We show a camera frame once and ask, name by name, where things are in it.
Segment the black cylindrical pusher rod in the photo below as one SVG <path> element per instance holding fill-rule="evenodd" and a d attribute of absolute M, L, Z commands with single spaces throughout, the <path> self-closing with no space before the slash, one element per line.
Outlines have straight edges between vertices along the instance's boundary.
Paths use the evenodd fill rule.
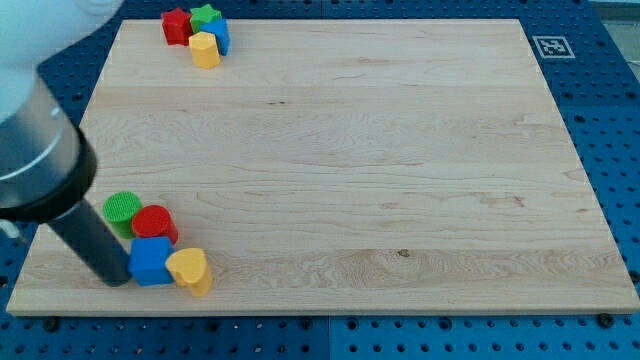
<path fill-rule="evenodd" d="M 131 279 L 128 253 L 85 199 L 47 225 L 106 285 L 118 287 Z"/>

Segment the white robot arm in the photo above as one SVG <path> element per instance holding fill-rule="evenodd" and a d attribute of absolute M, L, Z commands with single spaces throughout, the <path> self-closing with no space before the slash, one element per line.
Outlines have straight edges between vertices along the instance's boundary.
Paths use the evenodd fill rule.
<path fill-rule="evenodd" d="M 37 68 L 114 17 L 119 0 L 1 4 L 1 227 L 48 225 L 108 286 L 130 279 L 129 257 L 85 195 L 97 156 Z"/>

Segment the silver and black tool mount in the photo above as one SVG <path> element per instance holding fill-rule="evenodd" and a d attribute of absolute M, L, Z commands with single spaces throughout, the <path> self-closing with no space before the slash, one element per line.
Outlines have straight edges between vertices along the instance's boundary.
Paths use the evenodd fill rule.
<path fill-rule="evenodd" d="M 26 100 L 1 122 L 1 218 L 47 223 L 84 198 L 96 154 L 40 76 Z"/>

